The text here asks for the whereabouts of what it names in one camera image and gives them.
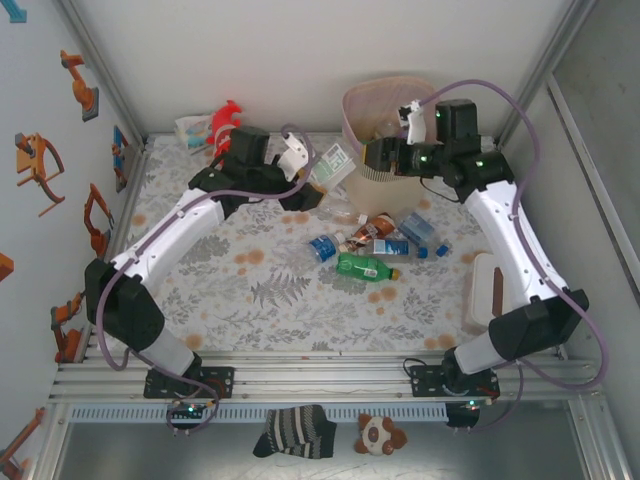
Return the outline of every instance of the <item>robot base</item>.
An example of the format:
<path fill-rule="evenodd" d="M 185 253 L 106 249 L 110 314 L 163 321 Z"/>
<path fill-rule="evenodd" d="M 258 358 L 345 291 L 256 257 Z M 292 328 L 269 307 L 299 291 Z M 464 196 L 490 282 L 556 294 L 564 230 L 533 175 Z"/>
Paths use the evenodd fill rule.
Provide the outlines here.
<path fill-rule="evenodd" d="M 473 384 L 457 392 L 448 388 L 442 365 L 414 365 L 409 367 L 411 390 L 414 397 L 484 397 L 496 399 L 500 396 L 498 377 L 492 370 L 483 370 L 473 375 Z"/>
<path fill-rule="evenodd" d="M 201 367 L 200 378 L 197 380 L 213 388 L 218 397 L 231 398 L 233 393 L 233 377 L 235 369 L 232 367 Z M 154 369 L 149 370 L 144 384 L 144 398 L 175 399 L 193 394 L 196 388 L 183 382 L 167 378 Z M 191 398 L 211 398 L 211 394 L 200 391 Z"/>

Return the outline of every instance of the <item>water bottle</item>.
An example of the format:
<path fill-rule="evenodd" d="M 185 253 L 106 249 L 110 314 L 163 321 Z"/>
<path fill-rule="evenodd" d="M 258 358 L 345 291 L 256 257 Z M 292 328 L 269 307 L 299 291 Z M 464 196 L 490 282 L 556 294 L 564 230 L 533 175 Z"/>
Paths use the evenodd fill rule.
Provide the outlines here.
<path fill-rule="evenodd" d="M 336 254 L 338 246 L 345 240 L 345 236 L 338 232 L 334 235 L 320 235 L 308 243 L 298 245 L 289 257 L 293 273 L 300 276 L 326 262 Z"/>
<path fill-rule="evenodd" d="M 427 258 L 428 249 L 417 246 L 408 240 L 373 240 L 358 250 L 359 254 L 369 255 L 392 263 L 407 263 L 414 258 Z"/>
<path fill-rule="evenodd" d="M 397 280 L 400 271 L 387 267 L 381 260 L 371 257 L 359 257 L 351 253 L 341 253 L 338 257 L 337 272 L 368 282 Z"/>
<path fill-rule="evenodd" d="M 411 243 L 427 250 L 427 257 L 444 257 L 449 251 L 435 228 L 416 212 L 403 212 L 396 217 L 398 231 Z"/>
<path fill-rule="evenodd" d="M 340 225 L 364 225 L 368 219 L 351 202 L 330 196 L 325 196 L 311 213 L 315 213 L 320 220 Z"/>

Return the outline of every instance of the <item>gray floor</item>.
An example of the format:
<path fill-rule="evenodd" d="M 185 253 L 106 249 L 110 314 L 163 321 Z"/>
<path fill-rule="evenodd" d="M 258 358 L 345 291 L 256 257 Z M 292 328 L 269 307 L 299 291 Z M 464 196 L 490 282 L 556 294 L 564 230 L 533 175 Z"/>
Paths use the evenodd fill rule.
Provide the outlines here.
<path fill-rule="evenodd" d="M 583 478 L 562 409 L 525 404 L 499 428 L 458 434 L 442 424 L 399 424 L 409 443 L 390 457 L 358 455 L 355 424 L 339 424 L 334 458 L 255 458 L 262 425 L 213 425 L 173 438 L 162 425 L 72 427 L 62 480 L 575 480 Z"/>

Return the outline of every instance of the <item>plastic bin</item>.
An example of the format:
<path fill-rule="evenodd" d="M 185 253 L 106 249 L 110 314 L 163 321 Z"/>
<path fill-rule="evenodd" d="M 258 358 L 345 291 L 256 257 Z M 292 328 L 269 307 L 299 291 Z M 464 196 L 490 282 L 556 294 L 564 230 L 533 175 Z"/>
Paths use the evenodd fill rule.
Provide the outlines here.
<path fill-rule="evenodd" d="M 418 178 L 377 172 L 362 163 L 362 145 L 373 139 L 376 126 L 392 122 L 399 127 L 398 107 L 426 98 L 435 89 L 416 77 L 387 77 L 361 83 L 342 98 L 342 134 L 353 148 L 356 170 L 345 179 L 349 200 L 367 215 L 395 214 L 415 208 L 424 195 Z M 424 108 L 429 142 L 436 141 L 435 104 Z"/>
<path fill-rule="evenodd" d="M 468 333 L 485 332 L 491 320 L 511 311 L 509 290 L 494 255 L 481 253 L 475 258 L 464 296 L 467 305 L 463 329 Z"/>

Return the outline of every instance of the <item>red toy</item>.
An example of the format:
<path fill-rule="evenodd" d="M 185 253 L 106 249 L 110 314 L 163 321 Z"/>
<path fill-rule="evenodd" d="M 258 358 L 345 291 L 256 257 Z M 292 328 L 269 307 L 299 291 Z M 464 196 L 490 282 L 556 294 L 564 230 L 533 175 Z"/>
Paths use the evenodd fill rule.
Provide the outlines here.
<path fill-rule="evenodd" d="M 213 114 L 213 119 L 211 120 L 212 135 L 207 138 L 207 143 L 215 145 L 215 157 L 229 150 L 231 146 L 229 131 L 242 124 L 240 120 L 231 119 L 236 113 L 242 113 L 242 108 L 233 100 L 227 100 L 227 105 Z"/>

